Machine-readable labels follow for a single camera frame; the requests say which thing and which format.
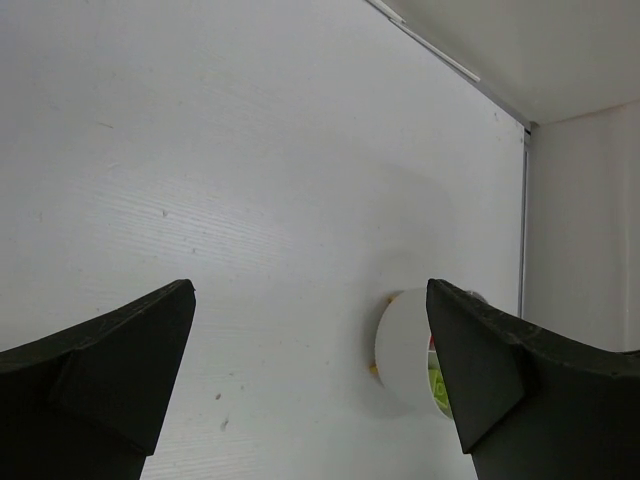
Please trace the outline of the lime green lego brick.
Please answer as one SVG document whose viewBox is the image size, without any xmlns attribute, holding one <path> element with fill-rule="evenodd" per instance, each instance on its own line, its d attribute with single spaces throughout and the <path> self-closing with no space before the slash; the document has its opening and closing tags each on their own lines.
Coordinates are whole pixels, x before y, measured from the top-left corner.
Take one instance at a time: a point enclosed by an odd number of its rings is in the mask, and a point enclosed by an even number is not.
<svg viewBox="0 0 640 480">
<path fill-rule="evenodd" d="M 427 367 L 429 384 L 434 402 L 443 415 L 448 418 L 452 418 L 452 411 L 444 383 L 444 377 L 435 351 L 428 352 Z"/>
</svg>

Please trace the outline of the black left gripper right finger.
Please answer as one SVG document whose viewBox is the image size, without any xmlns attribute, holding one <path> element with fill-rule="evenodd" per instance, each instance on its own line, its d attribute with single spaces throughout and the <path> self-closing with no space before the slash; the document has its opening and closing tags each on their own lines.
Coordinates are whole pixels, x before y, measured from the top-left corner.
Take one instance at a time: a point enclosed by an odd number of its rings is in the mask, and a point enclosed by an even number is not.
<svg viewBox="0 0 640 480">
<path fill-rule="evenodd" d="M 442 279 L 426 312 L 478 478 L 638 478 L 638 352 L 571 340 Z"/>
</svg>

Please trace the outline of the white round divided container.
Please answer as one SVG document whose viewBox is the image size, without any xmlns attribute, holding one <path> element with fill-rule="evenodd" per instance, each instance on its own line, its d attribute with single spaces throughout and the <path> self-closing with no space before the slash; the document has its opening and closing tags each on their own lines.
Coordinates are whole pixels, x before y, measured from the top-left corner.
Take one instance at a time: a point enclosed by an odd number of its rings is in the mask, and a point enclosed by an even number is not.
<svg viewBox="0 0 640 480">
<path fill-rule="evenodd" d="M 427 367 L 429 340 L 433 336 L 424 287 L 405 290 L 388 304 L 378 324 L 374 365 L 386 390 L 410 413 L 430 414 L 447 420 L 432 397 Z"/>
</svg>

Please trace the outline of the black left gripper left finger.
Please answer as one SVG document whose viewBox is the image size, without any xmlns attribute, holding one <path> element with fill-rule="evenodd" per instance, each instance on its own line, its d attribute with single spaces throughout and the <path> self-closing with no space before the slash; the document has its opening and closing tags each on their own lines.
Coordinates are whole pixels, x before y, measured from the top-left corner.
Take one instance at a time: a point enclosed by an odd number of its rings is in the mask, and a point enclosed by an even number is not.
<svg viewBox="0 0 640 480">
<path fill-rule="evenodd" d="M 1 354 L 4 479 L 138 479 L 195 314 L 188 279 Z"/>
</svg>

